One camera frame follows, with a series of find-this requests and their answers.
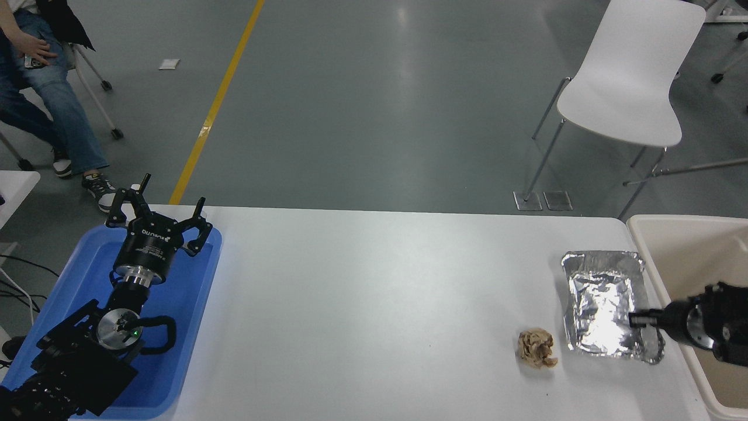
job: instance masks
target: hand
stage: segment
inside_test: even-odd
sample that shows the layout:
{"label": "hand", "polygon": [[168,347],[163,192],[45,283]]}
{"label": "hand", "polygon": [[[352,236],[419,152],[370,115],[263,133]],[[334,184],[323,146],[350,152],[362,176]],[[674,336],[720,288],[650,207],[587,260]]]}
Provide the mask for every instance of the hand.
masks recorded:
{"label": "hand", "polygon": [[30,55],[45,66],[49,66],[49,62],[45,57],[57,57],[57,54],[49,51],[49,43],[45,40],[40,40],[39,38],[26,34],[24,31],[18,31],[9,35],[7,38],[19,51],[19,57],[23,57],[24,54]]}

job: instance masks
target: crumpled brown paper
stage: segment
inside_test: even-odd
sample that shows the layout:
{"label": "crumpled brown paper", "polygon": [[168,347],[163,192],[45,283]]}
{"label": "crumpled brown paper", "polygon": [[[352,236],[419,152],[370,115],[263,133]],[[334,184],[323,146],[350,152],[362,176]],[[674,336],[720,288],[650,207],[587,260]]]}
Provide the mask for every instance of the crumpled brown paper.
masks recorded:
{"label": "crumpled brown paper", "polygon": [[558,358],[550,358],[553,345],[553,336],[548,331],[535,327],[519,334],[518,355],[530,367],[553,367],[559,362]]}

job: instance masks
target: black jacket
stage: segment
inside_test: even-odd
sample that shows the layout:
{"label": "black jacket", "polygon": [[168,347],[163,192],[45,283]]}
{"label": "black jacket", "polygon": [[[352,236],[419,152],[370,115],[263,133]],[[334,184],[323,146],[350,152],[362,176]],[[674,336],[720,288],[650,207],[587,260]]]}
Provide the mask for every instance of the black jacket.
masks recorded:
{"label": "black jacket", "polygon": [[47,21],[59,41],[94,49],[81,21],[67,5],[67,0],[37,0],[37,6],[42,18]]}

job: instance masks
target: jeans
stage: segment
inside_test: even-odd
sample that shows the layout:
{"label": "jeans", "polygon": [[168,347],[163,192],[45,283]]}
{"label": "jeans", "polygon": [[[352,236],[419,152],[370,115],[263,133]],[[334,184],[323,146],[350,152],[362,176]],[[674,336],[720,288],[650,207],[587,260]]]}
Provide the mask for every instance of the jeans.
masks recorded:
{"label": "jeans", "polygon": [[[0,31],[0,121],[5,122],[67,151],[73,174],[108,166],[83,107],[67,82],[67,60],[62,46],[41,16],[26,10],[15,15],[27,34],[47,41],[57,57],[46,58],[50,65],[26,69],[24,58]],[[44,101],[52,120],[19,90],[31,86]]]}

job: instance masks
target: chair seat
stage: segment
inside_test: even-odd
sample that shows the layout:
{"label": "chair seat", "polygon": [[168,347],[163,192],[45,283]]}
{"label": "chair seat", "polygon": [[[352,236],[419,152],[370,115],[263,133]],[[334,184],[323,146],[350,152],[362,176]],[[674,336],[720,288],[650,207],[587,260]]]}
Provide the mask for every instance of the chair seat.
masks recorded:
{"label": "chair seat", "polygon": [[635,145],[665,148],[681,141],[681,125],[667,95],[610,79],[573,79],[557,107],[571,123]]}

